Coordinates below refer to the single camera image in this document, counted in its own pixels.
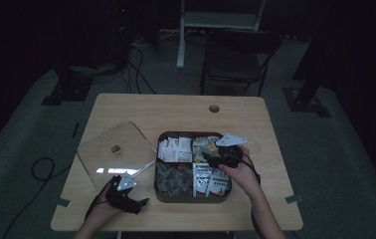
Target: light wood tabletop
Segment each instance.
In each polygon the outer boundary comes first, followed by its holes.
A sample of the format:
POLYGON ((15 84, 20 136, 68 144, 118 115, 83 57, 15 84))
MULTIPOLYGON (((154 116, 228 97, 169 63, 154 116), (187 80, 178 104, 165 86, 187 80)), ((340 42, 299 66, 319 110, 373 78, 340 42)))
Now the light wood tabletop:
MULTIPOLYGON (((87 123, 82 142, 123 121, 134 122, 155 146, 165 131, 213 131, 231 133, 256 142, 260 150, 252 158, 262 177, 262 188, 282 230, 299 230, 301 216, 283 163, 272 122, 263 99, 257 97, 214 97, 172 95, 100 94, 87 123), (220 108, 209 111, 210 105, 220 108)), ((142 158, 144 164, 155 160, 142 158)), ((164 203, 153 187, 154 166, 135 178, 129 193, 134 200, 150 198, 138 215, 120 213, 102 230, 108 231, 239 231, 254 230, 251 204, 234 182, 226 201, 216 204, 164 203)), ((87 209, 98 194, 83 164, 76 156, 61 198, 71 201, 58 205, 51 226, 57 231, 77 231, 87 209)))

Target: person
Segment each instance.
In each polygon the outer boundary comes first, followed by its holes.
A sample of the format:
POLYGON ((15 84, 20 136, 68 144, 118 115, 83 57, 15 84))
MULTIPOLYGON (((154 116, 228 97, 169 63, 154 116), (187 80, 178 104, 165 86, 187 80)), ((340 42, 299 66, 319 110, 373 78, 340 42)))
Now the person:
MULTIPOLYGON (((249 157, 250 152, 243 146, 239 145, 239 148, 243 152, 243 161, 245 163, 240 163, 236 168, 220 164, 219 168, 232 177, 249 197, 252 205, 253 221, 258 226, 259 234, 266 239, 285 239, 284 233, 276 221, 269 202, 257 180, 256 173, 247 165, 247 163, 253 165, 249 157)), ((100 196, 98 202, 105 201, 104 195, 105 193, 100 196)), ((123 212, 108 203, 96 205, 77 232, 75 239, 93 238, 101 226, 119 213, 123 212)))

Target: chair backrest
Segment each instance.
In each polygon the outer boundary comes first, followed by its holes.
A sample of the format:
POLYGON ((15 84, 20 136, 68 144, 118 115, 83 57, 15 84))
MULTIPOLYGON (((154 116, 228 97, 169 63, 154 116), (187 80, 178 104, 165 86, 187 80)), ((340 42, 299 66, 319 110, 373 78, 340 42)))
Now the chair backrest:
POLYGON ((282 38, 273 32, 219 29, 210 33, 208 47, 219 44, 242 53, 273 55, 282 44, 282 38))

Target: black chair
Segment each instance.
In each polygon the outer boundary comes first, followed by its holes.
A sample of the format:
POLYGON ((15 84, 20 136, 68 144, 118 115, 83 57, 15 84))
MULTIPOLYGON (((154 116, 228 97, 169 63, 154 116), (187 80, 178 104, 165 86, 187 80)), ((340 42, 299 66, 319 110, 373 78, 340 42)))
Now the black chair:
POLYGON ((265 82, 269 60, 282 44, 282 38, 273 32, 221 29, 210 33, 207 39, 201 95, 206 81, 247 84, 260 82, 259 97, 265 82))

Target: dark background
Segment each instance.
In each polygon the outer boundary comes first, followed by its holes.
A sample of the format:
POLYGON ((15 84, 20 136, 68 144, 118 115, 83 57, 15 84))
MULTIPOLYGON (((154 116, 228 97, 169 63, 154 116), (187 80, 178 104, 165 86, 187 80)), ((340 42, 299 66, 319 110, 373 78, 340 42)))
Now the dark background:
MULTIPOLYGON (((215 2, 187 4, 237 12, 257 4, 215 2)), ((118 23, 134 26, 152 42, 158 29, 178 28, 178 1, 116 3, 137 10, 118 23)), ((95 67, 110 60, 110 47, 100 46, 111 44, 110 19, 116 21, 118 9, 112 6, 108 0, 0 1, 0 130, 33 83, 52 69, 53 52, 67 65, 95 67)), ((310 40, 294 78, 319 81, 336 92, 376 167, 376 1, 268 0, 261 30, 310 40)))

